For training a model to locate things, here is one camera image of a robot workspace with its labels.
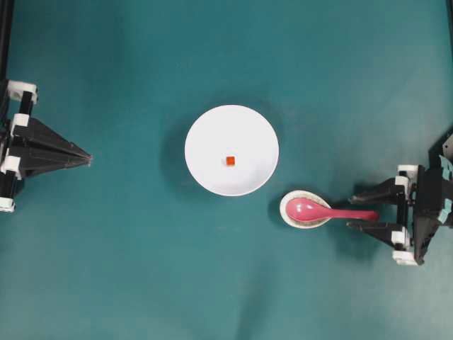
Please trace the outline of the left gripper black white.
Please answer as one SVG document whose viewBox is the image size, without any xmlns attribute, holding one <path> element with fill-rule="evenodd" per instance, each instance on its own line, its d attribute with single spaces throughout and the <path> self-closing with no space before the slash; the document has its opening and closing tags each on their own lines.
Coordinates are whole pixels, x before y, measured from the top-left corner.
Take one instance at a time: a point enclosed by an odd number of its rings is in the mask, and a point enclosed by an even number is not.
<svg viewBox="0 0 453 340">
<path fill-rule="evenodd" d="M 33 106 L 38 100 L 36 85 L 7 80 L 3 99 L 6 103 L 1 107 L 1 126 L 4 128 L 1 133 L 1 211 L 12 213 L 16 207 L 18 184 L 25 177 L 89 166 L 92 156 L 38 119 L 30 118 Z M 19 112 L 9 120 L 7 113 L 10 100 L 18 101 L 20 107 Z M 77 157 L 63 159 L 25 157 L 25 152 L 19 150 L 23 146 L 21 138 L 35 145 Z"/>
</svg>

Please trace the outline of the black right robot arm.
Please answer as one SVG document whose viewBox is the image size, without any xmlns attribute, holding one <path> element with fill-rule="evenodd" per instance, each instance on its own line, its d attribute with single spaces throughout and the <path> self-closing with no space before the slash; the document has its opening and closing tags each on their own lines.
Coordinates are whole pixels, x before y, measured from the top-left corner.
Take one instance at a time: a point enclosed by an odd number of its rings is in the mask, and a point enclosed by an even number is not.
<svg viewBox="0 0 453 340">
<path fill-rule="evenodd" d="M 398 175 L 350 198 L 354 205 L 397 207 L 395 223 L 349 222 L 393 248 L 398 265 L 421 266 L 440 227 L 452 227 L 452 130 L 428 151 L 429 168 L 400 164 Z"/>
</svg>

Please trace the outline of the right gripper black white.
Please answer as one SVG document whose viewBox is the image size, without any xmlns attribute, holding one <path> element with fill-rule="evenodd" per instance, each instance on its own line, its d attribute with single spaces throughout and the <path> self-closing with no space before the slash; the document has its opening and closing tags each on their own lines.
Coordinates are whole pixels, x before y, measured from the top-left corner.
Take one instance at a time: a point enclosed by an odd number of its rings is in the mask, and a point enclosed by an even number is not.
<svg viewBox="0 0 453 340">
<path fill-rule="evenodd" d="M 398 265 L 421 266 L 424 255 L 439 227 L 452 227 L 452 166 L 424 169 L 423 166 L 400 165 L 398 176 L 377 185 L 359 183 L 349 203 L 353 205 L 397 205 L 406 197 L 413 208 L 413 231 L 396 223 L 349 221 L 350 229 L 368 234 L 395 249 Z"/>
</svg>

